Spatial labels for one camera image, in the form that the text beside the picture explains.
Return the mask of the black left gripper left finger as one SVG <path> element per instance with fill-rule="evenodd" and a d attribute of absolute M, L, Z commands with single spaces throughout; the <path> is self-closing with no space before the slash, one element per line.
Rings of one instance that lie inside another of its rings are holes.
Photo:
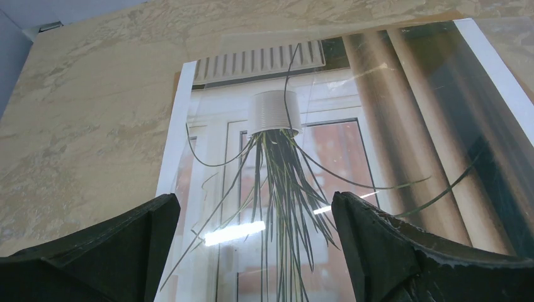
<path fill-rule="evenodd" d="M 1 258 L 2 301 L 153 301 L 178 225 L 175 194 Z"/>

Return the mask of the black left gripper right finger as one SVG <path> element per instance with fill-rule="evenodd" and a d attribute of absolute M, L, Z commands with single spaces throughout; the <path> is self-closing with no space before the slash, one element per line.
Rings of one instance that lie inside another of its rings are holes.
<path fill-rule="evenodd" d="M 533 260 L 445 239 L 336 192 L 332 214 L 357 301 L 532 301 Z"/>

